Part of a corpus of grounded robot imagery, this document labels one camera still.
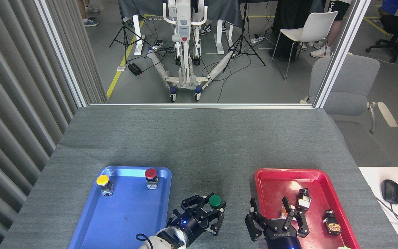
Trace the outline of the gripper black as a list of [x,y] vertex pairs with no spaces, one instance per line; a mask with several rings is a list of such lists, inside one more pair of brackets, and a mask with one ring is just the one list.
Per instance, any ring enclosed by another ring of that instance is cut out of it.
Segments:
[[181,207],[184,213],[167,225],[168,234],[176,236],[181,247],[189,247],[205,231],[213,233],[213,236],[218,235],[227,203],[222,202],[216,207],[210,205],[212,210],[209,212],[200,211],[213,196],[215,194],[210,193],[205,197],[195,195],[182,200]]
[[[305,212],[310,207],[310,197],[298,197],[297,208],[290,204],[286,196],[282,198],[282,203],[283,211],[286,213],[285,222],[272,222],[260,214],[255,199],[251,198],[251,208],[245,217],[249,236],[251,241],[255,242],[264,235],[269,249],[300,249],[301,244],[297,236],[305,238],[309,233]],[[291,226],[293,219],[297,221],[298,230]]]

